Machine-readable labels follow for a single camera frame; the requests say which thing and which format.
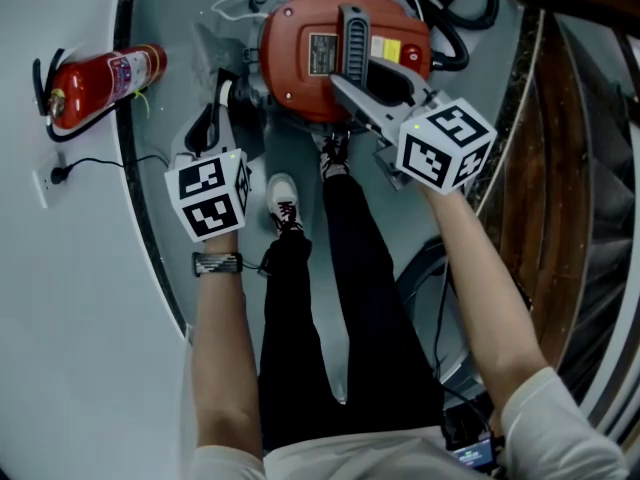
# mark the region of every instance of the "white t-shirt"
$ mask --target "white t-shirt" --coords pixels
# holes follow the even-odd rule
[[[622,452],[582,416],[551,368],[531,377],[502,414],[511,480],[617,480],[629,471]],[[328,437],[266,456],[207,446],[195,452],[192,480],[353,480],[487,478],[445,449],[438,427]]]

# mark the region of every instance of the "hand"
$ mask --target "hand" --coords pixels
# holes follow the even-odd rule
[[[204,244],[205,254],[225,254],[238,252],[238,232],[232,231],[207,240]]]
[[[456,194],[460,193],[459,190],[454,190],[450,194],[443,196],[439,192],[436,192],[435,190],[433,190],[431,187],[428,187],[427,185],[423,185],[422,183],[418,183],[418,190],[427,198],[427,201],[429,201],[429,203],[431,203],[432,205],[446,198],[453,199],[455,198]]]

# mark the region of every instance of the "warning label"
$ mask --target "warning label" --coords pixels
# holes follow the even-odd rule
[[[381,36],[373,36],[371,38],[372,57],[386,59],[399,64],[401,50],[402,42],[397,39],[387,39],[386,37]]]
[[[311,34],[309,36],[309,74],[328,76],[336,70],[338,61],[338,36],[336,34]]]
[[[113,83],[109,104],[142,89],[150,79],[151,61],[146,52],[109,59],[109,67]]]

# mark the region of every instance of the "leg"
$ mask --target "leg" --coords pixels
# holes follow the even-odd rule
[[[324,201],[350,339],[347,405],[353,431],[441,425],[442,387],[404,311],[389,251],[348,164],[343,172],[333,170],[324,182]]]
[[[273,211],[282,225],[288,217],[278,215],[280,208]],[[293,220],[299,223],[297,214]],[[260,361],[266,450],[342,433],[339,425],[344,409],[331,393],[311,316],[307,269],[311,242],[304,237],[301,224],[284,226],[282,231],[268,253],[271,276]]]

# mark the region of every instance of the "wristwatch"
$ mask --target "wristwatch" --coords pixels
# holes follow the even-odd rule
[[[239,274],[242,272],[242,254],[200,254],[192,255],[193,274]]]

